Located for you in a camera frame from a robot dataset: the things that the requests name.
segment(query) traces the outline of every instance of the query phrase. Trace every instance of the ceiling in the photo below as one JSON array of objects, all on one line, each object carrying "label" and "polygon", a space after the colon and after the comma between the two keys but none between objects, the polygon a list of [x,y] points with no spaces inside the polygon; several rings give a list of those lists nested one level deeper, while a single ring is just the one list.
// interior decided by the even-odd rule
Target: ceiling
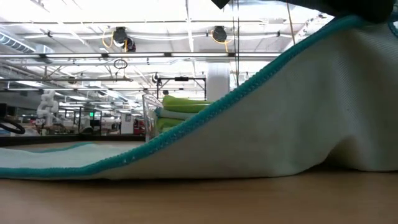
[{"label": "ceiling", "polygon": [[[115,27],[124,26],[134,39],[137,52],[272,52],[282,53],[308,35],[316,32],[332,17],[300,6],[289,5],[290,18],[285,2],[244,1],[238,6],[229,3],[218,9],[210,0],[0,0],[0,32],[4,31],[29,46],[45,45],[55,53],[106,53],[123,52],[104,43],[112,43],[111,33]],[[211,38],[214,26],[224,26],[230,42],[216,43]],[[0,45],[0,53],[20,53]],[[242,83],[272,59],[258,58],[239,60],[239,82]],[[231,88],[236,87],[237,60],[224,60],[231,65]],[[101,88],[151,88],[152,77],[206,77],[208,60],[198,58],[133,58],[126,69],[113,67],[114,60],[103,58],[58,59],[65,66],[39,66],[32,59],[7,59],[3,69],[10,71],[3,77],[18,78],[115,78],[128,77],[128,81],[101,81]],[[71,66],[88,63],[89,65]],[[94,85],[92,82],[44,83],[60,88],[81,88]],[[171,81],[167,87],[197,88],[198,83]],[[85,96],[95,101],[113,100],[92,92],[59,91],[59,95]],[[125,99],[139,101],[143,91],[118,92]],[[176,91],[170,93],[184,98],[203,98],[203,92]]]}]

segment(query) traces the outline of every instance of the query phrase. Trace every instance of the stack of towels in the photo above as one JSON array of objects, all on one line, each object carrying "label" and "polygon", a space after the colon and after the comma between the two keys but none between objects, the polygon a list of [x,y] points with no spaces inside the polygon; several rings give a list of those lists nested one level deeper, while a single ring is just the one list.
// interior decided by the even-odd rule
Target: stack of towels
[{"label": "stack of towels", "polygon": [[173,96],[165,96],[163,108],[156,108],[156,128],[159,133],[166,132],[191,118],[210,104],[209,101],[187,100]]}]

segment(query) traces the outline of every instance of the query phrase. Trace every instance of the wooden table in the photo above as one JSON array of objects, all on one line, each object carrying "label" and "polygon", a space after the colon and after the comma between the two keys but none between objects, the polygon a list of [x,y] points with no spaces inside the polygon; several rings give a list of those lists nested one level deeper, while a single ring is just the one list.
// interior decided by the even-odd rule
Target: wooden table
[{"label": "wooden table", "polygon": [[398,176],[317,168],[246,180],[0,180],[0,201],[1,224],[385,224],[398,223]]}]

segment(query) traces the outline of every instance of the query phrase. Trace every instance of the yellow cable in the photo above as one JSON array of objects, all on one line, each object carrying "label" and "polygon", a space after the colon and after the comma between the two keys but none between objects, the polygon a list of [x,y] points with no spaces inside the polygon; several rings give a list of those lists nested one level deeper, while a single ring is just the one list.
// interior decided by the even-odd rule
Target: yellow cable
[{"label": "yellow cable", "polygon": [[296,44],[296,41],[294,39],[294,33],[293,33],[293,23],[292,23],[292,16],[290,15],[290,8],[289,8],[289,4],[286,0],[286,6],[287,6],[287,13],[289,14],[289,21],[290,21],[290,31],[292,33],[292,39],[293,39],[293,45]]},{"label": "yellow cable", "polygon": [[106,48],[110,48],[110,47],[112,47],[112,44],[113,44],[113,31],[112,31],[112,36],[111,36],[111,45],[106,45],[106,43],[105,43],[105,40],[104,40],[104,36],[105,36],[105,30],[104,30],[104,33],[102,34],[102,44],[106,47]]},{"label": "yellow cable", "polygon": [[228,53],[228,46],[227,46],[227,44],[229,44],[233,39],[231,39],[231,40],[228,41],[228,42],[226,42],[226,41],[224,41],[224,42],[217,41],[217,40],[214,39],[214,37],[213,37],[213,31],[214,31],[214,30],[210,31],[210,37],[211,37],[211,38],[214,40],[214,42],[216,42],[217,44],[225,44],[225,51],[227,51],[227,53]]}]

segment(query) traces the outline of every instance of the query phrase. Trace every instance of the white column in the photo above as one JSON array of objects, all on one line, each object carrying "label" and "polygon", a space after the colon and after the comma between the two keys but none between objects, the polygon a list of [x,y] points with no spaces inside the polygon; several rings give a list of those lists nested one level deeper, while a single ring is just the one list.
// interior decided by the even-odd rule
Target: white column
[{"label": "white column", "polygon": [[207,73],[207,100],[216,101],[229,93],[229,63],[209,63]]}]

